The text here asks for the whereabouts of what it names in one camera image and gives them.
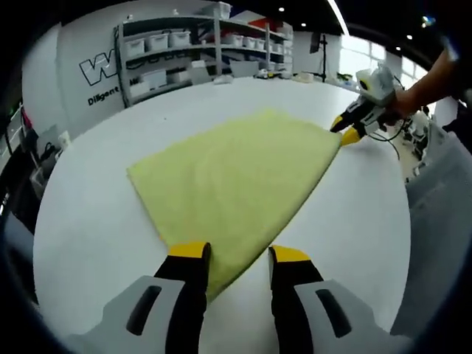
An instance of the microfiber cloth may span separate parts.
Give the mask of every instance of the microfiber cloth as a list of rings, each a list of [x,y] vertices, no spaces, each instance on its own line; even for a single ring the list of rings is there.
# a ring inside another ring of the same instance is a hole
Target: microfiber cloth
[[[167,246],[211,243],[212,301],[296,214],[340,144],[338,133],[267,110],[175,143],[128,175]]]

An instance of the desk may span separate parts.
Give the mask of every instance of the desk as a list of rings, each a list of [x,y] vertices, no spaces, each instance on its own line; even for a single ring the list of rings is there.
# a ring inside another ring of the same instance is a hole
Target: desk
[[[164,94],[79,136],[59,159],[36,224],[34,275],[46,323],[62,337],[95,326],[103,306],[166,257],[126,167],[174,142],[261,108],[329,128],[356,94],[322,83],[237,79]],[[274,241],[303,250],[373,309],[389,330],[403,297],[409,208],[395,152],[363,139],[343,147]],[[200,353],[276,353],[268,252],[206,312]]]

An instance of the white storage bin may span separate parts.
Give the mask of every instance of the white storage bin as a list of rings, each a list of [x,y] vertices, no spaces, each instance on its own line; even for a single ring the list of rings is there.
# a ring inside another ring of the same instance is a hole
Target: white storage bin
[[[169,34],[169,46],[189,46],[190,32],[172,32]]]
[[[229,14],[231,12],[231,5],[225,2],[217,2],[216,4],[211,4],[205,6],[203,9],[200,9],[196,12],[196,15],[207,15],[212,16],[215,14],[216,16],[222,19],[227,20],[229,18]]]
[[[272,49],[274,53],[283,54],[284,48],[282,44],[272,44]]]
[[[155,52],[169,47],[169,33],[162,33],[160,35],[152,35],[146,40],[146,50],[148,52]]]
[[[244,45],[246,48],[254,49],[254,48],[256,47],[256,38],[244,37],[244,39],[243,39],[243,45]]]
[[[167,75],[165,70],[147,72],[141,75],[141,77],[143,83],[149,83],[150,90],[155,90],[161,86],[167,85]]]
[[[150,91],[149,82],[135,83],[130,86],[130,93],[132,97],[138,97],[142,94],[147,94]]]
[[[128,58],[136,57],[137,55],[144,54],[145,52],[145,40],[136,39],[135,41],[126,42],[126,55]]]
[[[231,46],[243,46],[242,35],[227,35],[221,40],[223,44],[229,44]]]
[[[266,40],[264,39],[256,39],[256,49],[258,50],[266,50]]]

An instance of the shelf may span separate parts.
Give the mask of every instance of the shelf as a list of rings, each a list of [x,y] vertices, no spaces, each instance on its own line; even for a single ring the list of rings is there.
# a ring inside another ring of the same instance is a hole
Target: shelf
[[[129,21],[123,23],[123,36],[126,38],[129,36],[141,35],[146,32],[168,30],[171,28],[188,28],[198,26],[206,21],[211,21],[213,24],[214,18],[211,16],[183,15],[152,18],[150,20],[141,21]]]
[[[216,45],[214,44],[196,44],[193,46],[176,46],[173,48],[166,48],[161,50],[155,50],[152,52],[145,52],[136,57],[131,57],[126,59],[127,64],[135,64],[142,60],[148,59],[150,57],[158,57],[160,55],[166,55],[171,52],[183,52],[183,51],[193,51],[193,50],[205,50],[205,49],[215,49]],[[236,51],[243,51],[243,52],[254,52],[254,53],[262,53],[265,54],[265,50],[254,49],[254,48],[247,48],[245,46],[232,46],[230,44],[221,44],[221,49],[224,50],[236,50]],[[271,53],[271,55],[278,55],[283,56],[281,53]]]
[[[264,50],[260,50],[260,49],[255,49],[255,48],[248,48],[246,46],[232,46],[231,44],[221,44],[221,49],[225,49],[225,50],[242,50],[242,51],[246,51],[246,52],[254,52],[254,53],[267,53],[267,51],[264,49]],[[280,56],[283,56],[282,53],[274,53],[274,52],[271,52],[271,55],[280,55]]]
[[[154,96],[158,96],[160,94],[164,94],[166,92],[169,92],[169,91],[174,91],[174,90],[177,90],[177,89],[182,89],[184,87],[188,87],[188,86],[191,86],[192,85],[192,82],[190,80],[188,81],[183,81],[181,83],[170,83],[166,86],[162,86],[162,87],[159,87],[158,89],[156,90],[151,90],[149,92],[146,92],[145,94],[140,94],[139,96],[136,96],[136,97],[132,97],[131,98],[131,102],[133,104],[135,103],[139,103],[141,101],[144,101],[144,100],[147,100],[148,98],[151,98],[151,97],[154,97]]]
[[[211,16],[183,15],[153,18],[151,20],[130,21],[123,23],[123,36],[127,40],[138,39],[146,37],[152,34],[152,32],[168,29],[189,28],[202,25],[205,22],[211,21],[211,23],[213,23],[214,20],[215,19]],[[266,36],[266,29],[264,28],[252,26],[245,22],[231,19],[220,19],[220,27],[222,30],[244,32],[247,35],[255,35],[260,38],[264,38]],[[273,41],[286,40],[286,37],[282,33],[270,32],[270,36],[271,40]]]
[[[235,31],[241,31],[248,34],[259,35],[260,37],[266,36],[266,29],[261,27],[252,26],[245,22],[235,20],[220,20],[221,28],[227,28]],[[287,38],[282,33],[270,32],[271,40],[273,41],[285,41]]]
[[[174,46],[171,48],[161,49],[161,50],[154,50],[151,52],[144,52],[140,55],[135,57],[127,58],[127,64],[134,64],[138,63],[139,61],[149,58],[149,57],[157,57],[160,55],[166,55],[171,52],[183,52],[183,51],[192,51],[192,50],[205,50],[205,49],[214,49],[214,44],[195,44],[192,46]]]

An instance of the window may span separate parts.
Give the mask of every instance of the window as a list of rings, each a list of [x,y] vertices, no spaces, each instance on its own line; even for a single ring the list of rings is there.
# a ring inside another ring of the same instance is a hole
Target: window
[[[413,63],[411,60],[403,57],[401,58],[401,78],[400,81],[405,89],[409,89],[412,87],[420,78],[425,76],[428,72],[419,66],[416,63]],[[436,103],[432,103],[428,105],[429,111],[431,114],[434,113],[434,109],[436,108]]]
[[[382,46],[349,35],[341,36],[339,72],[342,74],[351,74],[355,80],[356,72],[377,69],[378,63],[384,60],[385,48]]]

